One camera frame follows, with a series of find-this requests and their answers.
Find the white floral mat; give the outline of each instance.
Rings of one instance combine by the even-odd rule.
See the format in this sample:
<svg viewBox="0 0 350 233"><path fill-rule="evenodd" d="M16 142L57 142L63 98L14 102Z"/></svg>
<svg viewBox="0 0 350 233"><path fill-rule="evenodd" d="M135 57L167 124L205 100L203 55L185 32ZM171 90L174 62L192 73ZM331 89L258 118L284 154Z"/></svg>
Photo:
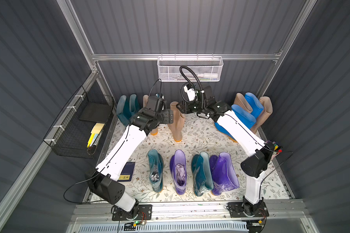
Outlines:
<svg viewBox="0 0 350 233"><path fill-rule="evenodd" d="M135 170L130 182L122 182L122 184L126 186L126 192L130 193L141 203L241 200L246 189L246 175L240 167L240 163L247 158L244 150L238 143L231 141L228 136L220 133L215 128L214 122L211 119L201 119L197 117L196 114L187 114L185 121L181 142L175 142L168 126L163 124L159 126L157 135L153 136L149 134L148 137L140 143L128 160L129 162L135 162ZM124 125L118 120L107 154L109 154L121 138L124 131ZM149 161L147 153L151 149L156 149L163 158L163 190L160 193L154 192L149 182ZM187 190L183 195L178 195L175 192L169 169L170 158L176 150L182 150L187 158ZM219 155L220 152L229 153L240 187L228 192L223 192L220 196L214 196L209 192L204 193L201 197L197 197L193 191L191 160L192 156L199 154L201 151L207 152L210 156L214 154ZM266 174L271 172L274 168L273 163L270 162ZM264 180L262 188L263 197L265 199L289 199L276 171ZM93 194L91 201L98 200L102 199Z"/></svg>

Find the rain boot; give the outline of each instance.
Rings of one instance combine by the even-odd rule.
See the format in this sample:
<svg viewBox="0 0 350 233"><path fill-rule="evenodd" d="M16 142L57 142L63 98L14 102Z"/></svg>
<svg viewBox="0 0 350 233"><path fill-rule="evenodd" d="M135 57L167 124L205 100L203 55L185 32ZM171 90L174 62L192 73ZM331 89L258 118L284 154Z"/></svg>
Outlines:
<svg viewBox="0 0 350 233"><path fill-rule="evenodd" d="M255 134L257 132L258 127L260 127L267 118L272 114L272 103L271 99L267 96L263 96L259 98L259 102L263 105L264 109L262 113L257 117L256 123L253 125L250 130Z"/></svg>
<svg viewBox="0 0 350 233"><path fill-rule="evenodd" d="M131 116L133 116L135 113L137 113L140 110L140 105L139 105L139 101L137 100L137 96L135 94L132 94L129 97L129 110L131 113Z"/></svg>
<svg viewBox="0 0 350 233"><path fill-rule="evenodd" d="M170 172L175 184L177 194L183 195L187 186L186 158L181 150L175 151L170 160Z"/></svg>
<svg viewBox="0 0 350 233"><path fill-rule="evenodd" d="M243 110L247 111L248 113L252 113L253 111L252 107L241 93L236 94L236 98L233 104L240 106Z"/></svg>
<svg viewBox="0 0 350 233"><path fill-rule="evenodd" d="M152 185L153 191L161 192L163 188L162 170L163 159L162 156L156 150L150 150L148 152L149 158L149 180Z"/></svg>
<svg viewBox="0 0 350 233"><path fill-rule="evenodd" d="M117 116L124 126L130 123L131 113L126 96L121 96L117 104Z"/></svg>
<svg viewBox="0 0 350 233"><path fill-rule="evenodd" d="M251 114L253 115L253 117L255 117L255 119L257 119L257 117L263 111L263 105L259 102L259 100L253 93L247 92L245 94L245 99L252 107L253 111L251 112Z"/></svg>
<svg viewBox="0 0 350 233"><path fill-rule="evenodd" d="M215 196L222 192L231 191L240 185L233 169L231 156L222 152L219 156L210 157L210 170L213 177L214 189L211 191Z"/></svg>
<svg viewBox="0 0 350 233"><path fill-rule="evenodd" d="M184 123L186 121L185 114L181 113L179 109L176 107L178 102L174 101L170 104L170 109L173 110L174 119L172 124L168 124L167 126L172 132L172 136L175 142L181 142L182 135L181 130L183 129Z"/></svg>
<svg viewBox="0 0 350 233"><path fill-rule="evenodd" d="M193 188L196 196L202 196L204 193L214 189L208 153L202 151L200 154L193 156L191 168Z"/></svg>
<svg viewBox="0 0 350 233"><path fill-rule="evenodd" d="M149 98L148 95L143 96L143 108L145 108L147 106L148 98ZM158 133L158 127L153 129L152 131L150 131L151 135L157 135L157 133Z"/></svg>

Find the blue booklet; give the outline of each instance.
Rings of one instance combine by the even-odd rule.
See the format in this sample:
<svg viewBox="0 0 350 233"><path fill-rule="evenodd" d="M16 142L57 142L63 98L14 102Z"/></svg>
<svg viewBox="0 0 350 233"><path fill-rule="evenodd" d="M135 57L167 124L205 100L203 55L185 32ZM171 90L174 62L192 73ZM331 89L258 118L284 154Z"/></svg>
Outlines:
<svg viewBox="0 0 350 233"><path fill-rule="evenodd" d="M134 173L134 169L135 169L135 162L127 162L126 165L123 167L119 180L117 181L118 182L131 181L132 175Z"/></svg>

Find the vent grille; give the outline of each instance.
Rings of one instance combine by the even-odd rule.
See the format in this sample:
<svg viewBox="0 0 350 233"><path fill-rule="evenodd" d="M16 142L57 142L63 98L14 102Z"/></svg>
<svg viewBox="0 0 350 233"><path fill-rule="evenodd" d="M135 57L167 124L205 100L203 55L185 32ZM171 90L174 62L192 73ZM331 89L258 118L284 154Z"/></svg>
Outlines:
<svg viewBox="0 0 350 233"><path fill-rule="evenodd" d="M79 228L80 233L116 233L123 231L124 223L108 224L82 224ZM136 230L130 232L181 232L181 231L216 231L216 230L235 230L248 231L246 222L242 221L194 221L194 222L163 222L147 223L146 225L136 226Z"/></svg>

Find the black mounting plate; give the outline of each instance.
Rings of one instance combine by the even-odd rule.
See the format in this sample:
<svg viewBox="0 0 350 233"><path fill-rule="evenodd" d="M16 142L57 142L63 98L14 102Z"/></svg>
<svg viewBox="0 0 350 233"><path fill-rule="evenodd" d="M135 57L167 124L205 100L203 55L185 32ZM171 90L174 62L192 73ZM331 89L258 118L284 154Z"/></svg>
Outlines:
<svg viewBox="0 0 350 233"><path fill-rule="evenodd" d="M242 205L243 205L242 201L227 203L227 209L229 210L229 214L230 214L231 218L244 218L244 217L247 217L244 214L244 208L243 208ZM259 206L259 208L265 211L266 217L268 217L270 215L268 213L268 210L267 210L265 202L262 201L261 205ZM260 212L258 212L256 215L254 215L252 217L263 218L263 215Z"/></svg>
<svg viewBox="0 0 350 233"><path fill-rule="evenodd" d="M137 216L134 219L127 219L124 214L124 210L121 208L115 207L113 210L112 221L141 221L143 218L143 214L146 215L146 220L151 219L152 205L139 205L139 209L137 211Z"/></svg>

